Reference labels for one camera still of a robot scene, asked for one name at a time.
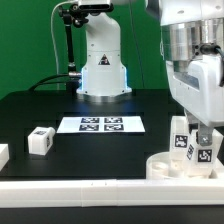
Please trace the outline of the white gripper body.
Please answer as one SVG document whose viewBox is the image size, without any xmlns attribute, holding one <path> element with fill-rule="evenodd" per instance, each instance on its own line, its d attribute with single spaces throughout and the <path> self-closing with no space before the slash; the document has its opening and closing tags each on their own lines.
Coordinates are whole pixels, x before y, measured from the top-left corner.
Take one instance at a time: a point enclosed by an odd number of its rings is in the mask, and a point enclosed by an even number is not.
<svg viewBox="0 0 224 224">
<path fill-rule="evenodd" d="M 185 66 L 184 72 L 174 70 L 166 62 L 172 97 L 208 127 L 224 126 L 224 86 L 220 86 L 223 65 L 220 56 L 203 55 Z"/>
</svg>

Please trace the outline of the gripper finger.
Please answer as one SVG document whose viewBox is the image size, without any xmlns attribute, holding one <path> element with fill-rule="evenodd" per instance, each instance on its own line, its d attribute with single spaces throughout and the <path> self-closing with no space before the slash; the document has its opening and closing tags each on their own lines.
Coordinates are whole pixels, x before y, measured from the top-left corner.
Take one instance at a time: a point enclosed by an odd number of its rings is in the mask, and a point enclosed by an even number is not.
<svg viewBox="0 0 224 224">
<path fill-rule="evenodd" d="M 193 130 L 197 130 L 198 123 L 199 123 L 198 119 L 193 114 L 191 114 L 188 110 L 185 110 L 184 113 L 187 119 L 189 131 L 192 132 Z"/>
<path fill-rule="evenodd" d="M 210 146 L 212 144 L 213 129 L 202 122 L 198 124 L 198 143 L 201 146 Z"/>
</svg>

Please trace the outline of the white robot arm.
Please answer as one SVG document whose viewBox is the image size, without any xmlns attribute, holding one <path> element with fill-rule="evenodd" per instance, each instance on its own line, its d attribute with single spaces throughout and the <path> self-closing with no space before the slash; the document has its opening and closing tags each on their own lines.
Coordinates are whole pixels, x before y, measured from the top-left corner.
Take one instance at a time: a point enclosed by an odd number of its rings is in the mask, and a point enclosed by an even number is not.
<svg viewBox="0 0 224 224">
<path fill-rule="evenodd" d="M 87 63 L 81 93 L 115 97 L 127 92 L 121 69 L 120 27 L 106 11 L 122 0 L 78 0 L 87 14 Z M 213 129 L 224 126 L 224 0 L 145 0 L 159 20 L 161 54 L 172 97 L 198 125 L 198 143 L 213 143 Z"/>
</svg>

